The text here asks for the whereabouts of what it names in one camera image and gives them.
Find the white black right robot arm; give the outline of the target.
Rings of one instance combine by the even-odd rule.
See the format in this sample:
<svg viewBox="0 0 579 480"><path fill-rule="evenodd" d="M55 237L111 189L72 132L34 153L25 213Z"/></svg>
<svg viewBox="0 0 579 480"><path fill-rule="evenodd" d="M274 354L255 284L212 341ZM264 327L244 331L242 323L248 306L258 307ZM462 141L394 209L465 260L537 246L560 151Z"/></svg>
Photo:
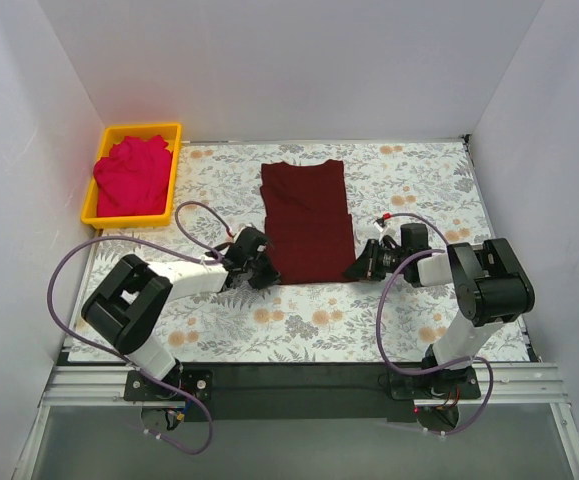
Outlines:
<svg viewBox="0 0 579 480"><path fill-rule="evenodd" d="M401 275L416 288L453 286L456 315L417 369L399 367L389 360L382 345L381 321L376 321L378 349L392 371L394 387L409 393L425 390L440 398L476 382L472 364L480 349L502 326L533 309L535 293L507 240L486 240L479 246L449 244L440 252L429 246L427 232L417 232L416 227L405 225L400 241L389 235L369 240L344 276L394 281Z"/></svg>

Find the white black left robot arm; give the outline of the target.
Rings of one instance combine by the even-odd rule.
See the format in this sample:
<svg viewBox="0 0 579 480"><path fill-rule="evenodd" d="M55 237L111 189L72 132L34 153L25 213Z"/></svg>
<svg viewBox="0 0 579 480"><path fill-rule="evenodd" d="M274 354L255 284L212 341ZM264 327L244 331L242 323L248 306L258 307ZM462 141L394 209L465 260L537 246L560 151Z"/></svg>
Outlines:
<svg viewBox="0 0 579 480"><path fill-rule="evenodd" d="M253 257L205 257L189 261L146 262L129 254L113 267L85 301L81 316L113 351L147 374L147 387L162 400L182 386L178 362L154 334L167 302L203 293L222 293L248 284L264 290L280 282L264 252Z"/></svg>

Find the dark red t shirt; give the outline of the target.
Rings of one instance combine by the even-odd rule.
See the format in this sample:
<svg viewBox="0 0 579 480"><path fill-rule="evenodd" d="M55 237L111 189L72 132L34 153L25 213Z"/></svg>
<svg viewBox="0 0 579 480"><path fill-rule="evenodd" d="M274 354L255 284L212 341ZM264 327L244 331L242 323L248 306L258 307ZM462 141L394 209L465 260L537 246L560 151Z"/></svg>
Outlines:
<svg viewBox="0 0 579 480"><path fill-rule="evenodd" d="M355 261L344 164L261 166L268 255L283 285L344 283Z"/></svg>

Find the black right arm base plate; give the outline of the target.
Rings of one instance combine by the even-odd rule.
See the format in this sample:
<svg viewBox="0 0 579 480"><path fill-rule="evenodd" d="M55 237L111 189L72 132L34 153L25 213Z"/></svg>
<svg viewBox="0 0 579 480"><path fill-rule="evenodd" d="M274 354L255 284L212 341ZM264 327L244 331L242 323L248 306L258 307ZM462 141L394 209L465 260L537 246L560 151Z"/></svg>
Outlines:
<svg viewBox="0 0 579 480"><path fill-rule="evenodd" d="M388 373L387 391L395 400L477 400L480 387L473 367L450 370L423 376Z"/></svg>

